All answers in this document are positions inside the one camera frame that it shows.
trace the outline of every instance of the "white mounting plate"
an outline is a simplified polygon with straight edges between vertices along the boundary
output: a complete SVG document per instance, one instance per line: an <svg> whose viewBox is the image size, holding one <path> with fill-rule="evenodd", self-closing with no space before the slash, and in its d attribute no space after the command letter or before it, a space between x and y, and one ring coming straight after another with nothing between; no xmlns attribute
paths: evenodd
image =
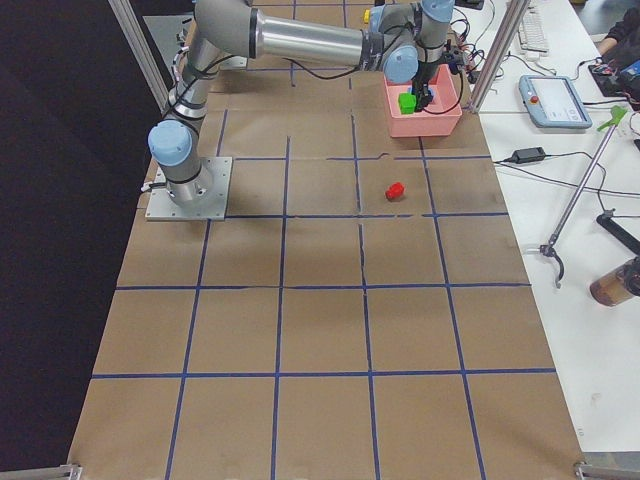
<svg viewBox="0 0 640 480"><path fill-rule="evenodd" d="M245 57L231 57L220 64L220 70L242 70L247 68Z"/></svg>
<svg viewBox="0 0 640 480"><path fill-rule="evenodd" d="M197 204L185 207L174 203L167 189L156 188L151 191L146 219L151 221L224 220L232 166L231 157L204 157L202 167L208 169L213 176L213 186L205 196ZM165 181L164 173L158 168L154 182Z"/></svg>

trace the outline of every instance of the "white device with blue frame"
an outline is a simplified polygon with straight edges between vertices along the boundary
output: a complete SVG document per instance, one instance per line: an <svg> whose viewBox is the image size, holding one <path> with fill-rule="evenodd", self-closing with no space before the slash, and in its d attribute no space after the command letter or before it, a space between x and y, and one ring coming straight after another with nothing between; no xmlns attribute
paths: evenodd
<svg viewBox="0 0 640 480"><path fill-rule="evenodd" d="M587 129L592 122L569 77L523 75L520 94L540 128Z"/></svg>

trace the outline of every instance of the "brown jar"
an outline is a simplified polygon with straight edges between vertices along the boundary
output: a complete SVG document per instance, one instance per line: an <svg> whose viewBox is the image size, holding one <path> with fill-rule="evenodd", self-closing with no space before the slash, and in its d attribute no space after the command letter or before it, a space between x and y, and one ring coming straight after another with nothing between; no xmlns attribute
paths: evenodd
<svg viewBox="0 0 640 480"><path fill-rule="evenodd" d="M591 295L602 305L613 307L640 296L640 257L623 263L593 282Z"/></svg>

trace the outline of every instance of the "pink bin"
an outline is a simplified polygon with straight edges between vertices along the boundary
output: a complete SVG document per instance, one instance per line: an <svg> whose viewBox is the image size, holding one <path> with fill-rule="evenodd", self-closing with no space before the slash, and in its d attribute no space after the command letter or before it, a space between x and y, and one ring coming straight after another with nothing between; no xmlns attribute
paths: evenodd
<svg viewBox="0 0 640 480"><path fill-rule="evenodd" d="M398 96L410 91L411 84L395 84L383 77L386 101L385 112L389 135L392 137L439 137L450 135L462 116L460 105L442 115L419 112L409 115L400 113ZM451 108L458 101L458 92L453 84L447 65L440 65L438 73L429 87L434 93L434 100L427 107L431 112L442 112Z"/></svg>

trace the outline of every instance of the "white keyboard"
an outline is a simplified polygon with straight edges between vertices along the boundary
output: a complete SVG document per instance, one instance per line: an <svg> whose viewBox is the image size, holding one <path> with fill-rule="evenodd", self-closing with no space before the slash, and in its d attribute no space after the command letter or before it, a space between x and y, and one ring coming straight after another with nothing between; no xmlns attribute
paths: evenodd
<svg viewBox="0 0 640 480"><path fill-rule="evenodd" d="M549 55L549 43L542 29L537 5L529 5L518 28L518 44L527 59L537 60L540 55Z"/></svg>

